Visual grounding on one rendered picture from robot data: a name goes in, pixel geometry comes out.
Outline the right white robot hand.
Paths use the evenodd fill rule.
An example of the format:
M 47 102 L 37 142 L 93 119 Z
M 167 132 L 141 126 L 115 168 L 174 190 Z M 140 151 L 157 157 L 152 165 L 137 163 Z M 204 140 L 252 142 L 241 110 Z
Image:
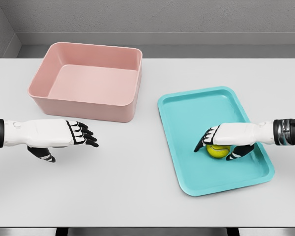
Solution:
M 209 128 L 197 143 L 194 152 L 207 145 L 234 146 L 226 160 L 239 159 L 251 153 L 255 148 L 252 135 L 253 125 L 249 123 L 222 123 Z

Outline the yellow-green tennis ball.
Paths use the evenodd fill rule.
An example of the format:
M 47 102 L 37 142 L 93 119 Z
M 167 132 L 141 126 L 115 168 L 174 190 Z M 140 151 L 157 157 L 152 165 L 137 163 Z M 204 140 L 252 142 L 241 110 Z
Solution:
M 221 159 L 226 157 L 231 150 L 230 146 L 207 145 L 206 150 L 213 158 Z

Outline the blue plastic tray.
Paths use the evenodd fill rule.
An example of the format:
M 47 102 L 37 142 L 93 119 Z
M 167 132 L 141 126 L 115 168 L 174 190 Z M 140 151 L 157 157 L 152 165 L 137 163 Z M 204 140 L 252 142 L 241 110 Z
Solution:
M 176 176 L 190 196 L 203 196 L 272 180 L 274 166 L 261 143 L 235 160 L 212 157 L 221 124 L 248 122 L 235 92 L 228 87 L 204 88 L 163 95 L 158 109 Z

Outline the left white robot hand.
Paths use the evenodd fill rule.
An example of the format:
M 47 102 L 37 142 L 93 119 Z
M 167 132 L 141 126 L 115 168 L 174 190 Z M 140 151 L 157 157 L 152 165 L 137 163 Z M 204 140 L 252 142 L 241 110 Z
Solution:
M 72 145 L 99 147 L 87 125 L 65 119 L 40 119 L 25 122 L 23 143 L 35 157 L 54 163 L 49 148 L 65 148 Z

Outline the pink plastic basket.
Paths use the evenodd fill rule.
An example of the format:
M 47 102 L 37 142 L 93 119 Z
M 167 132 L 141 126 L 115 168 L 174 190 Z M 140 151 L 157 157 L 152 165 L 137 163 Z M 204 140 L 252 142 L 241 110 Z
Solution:
M 54 43 L 28 93 L 48 115 L 129 122 L 136 110 L 142 59 L 136 48 Z

